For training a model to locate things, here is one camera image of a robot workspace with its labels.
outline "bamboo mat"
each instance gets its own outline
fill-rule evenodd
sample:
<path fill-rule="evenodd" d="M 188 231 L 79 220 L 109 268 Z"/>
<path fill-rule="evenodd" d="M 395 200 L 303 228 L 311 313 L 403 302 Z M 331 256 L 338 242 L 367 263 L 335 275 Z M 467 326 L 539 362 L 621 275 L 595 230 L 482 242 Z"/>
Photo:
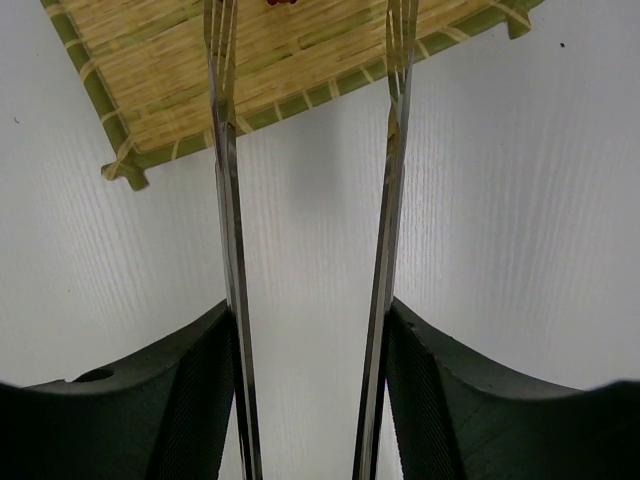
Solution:
<path fill-rule="evenodd" d="M 238 133 L 249 133 L 386 74 L 387 0 L 240 0 L 236 52 Z M 203 0 L 41 0 L 115 152 L 113 180 L 134 190 L 144 170 L 213 142 Z M 416 60 L 499 23 L 531 29 L 542 0 L 422 0 Z"/>

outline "hole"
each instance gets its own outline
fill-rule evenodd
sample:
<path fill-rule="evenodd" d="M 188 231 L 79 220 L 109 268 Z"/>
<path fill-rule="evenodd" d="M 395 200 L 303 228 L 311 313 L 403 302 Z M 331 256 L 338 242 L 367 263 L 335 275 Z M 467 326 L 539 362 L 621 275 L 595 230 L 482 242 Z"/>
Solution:
<path fill-rule="evenodd" d="M 90 372 L 84 373 L 76 378 L 72 383 L 88 383 L 97 382 L 98 380 L 104 380 L 113 376 L 113 370 L 108 368 L 96 368 Z"/>

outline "white surface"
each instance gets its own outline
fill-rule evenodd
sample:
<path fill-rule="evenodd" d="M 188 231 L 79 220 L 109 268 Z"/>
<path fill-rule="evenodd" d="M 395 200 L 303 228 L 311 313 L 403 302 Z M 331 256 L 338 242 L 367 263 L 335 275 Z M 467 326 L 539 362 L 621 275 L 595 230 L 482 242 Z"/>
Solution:
<path fill-rule="evenodd" d="M 113 153 L 39 2 L 0 13 L 0 379 L 30 384 L 129 354 L 225 289 L 211 152 L 137 194 L 103 181 Z M 415 69 L 396 294 L 526 373 L 638 378 L 640 3 L 531 18 Z M 350 475 L 385 89 L 239 141 L 267 478 Z M 385 420 L 381 480 L 400 476 Z"/>

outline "textured rubber surface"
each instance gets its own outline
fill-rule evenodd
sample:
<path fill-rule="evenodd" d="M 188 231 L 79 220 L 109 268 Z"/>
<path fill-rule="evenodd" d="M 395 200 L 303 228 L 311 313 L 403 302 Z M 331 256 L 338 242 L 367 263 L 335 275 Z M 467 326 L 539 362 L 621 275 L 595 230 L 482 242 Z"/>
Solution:
<path fill-rule="evenodd" d="M 405 480 L 464 478 L 433 357 L 392 309 L 387 382 Z"/>
<path fill-rule="evenodd" d="M 76 382 L 0 384 L 0 479 L 217 478 L 235 331 L 220 304 Z"/>
<path fill-rule="evenodd" d="M 147 479 L 216 479 L 234 387 L 232 335 L 225 318 L 180 362 Z"/>
<path fill-rule="evenodd" d="M 640 383 L 589 392 L 500 365 L 394 301 L 387 378 L 406 480 L 640 478 Z"/>

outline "bamboo tray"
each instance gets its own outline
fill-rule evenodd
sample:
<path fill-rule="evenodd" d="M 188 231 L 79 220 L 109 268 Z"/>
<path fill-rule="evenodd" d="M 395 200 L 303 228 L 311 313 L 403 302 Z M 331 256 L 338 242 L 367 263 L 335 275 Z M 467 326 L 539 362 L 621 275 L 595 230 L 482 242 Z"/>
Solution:
<path fill-rule="evenodd" d="M 134 190 L 144 170 L 211 146 L 203 0 L 41 0 Z M 416 60 L 501 22 L 516 38 L 542 0 L 422 0 Z M 386 0 L 239 0 L 238 133 L 382 78 Z"/>

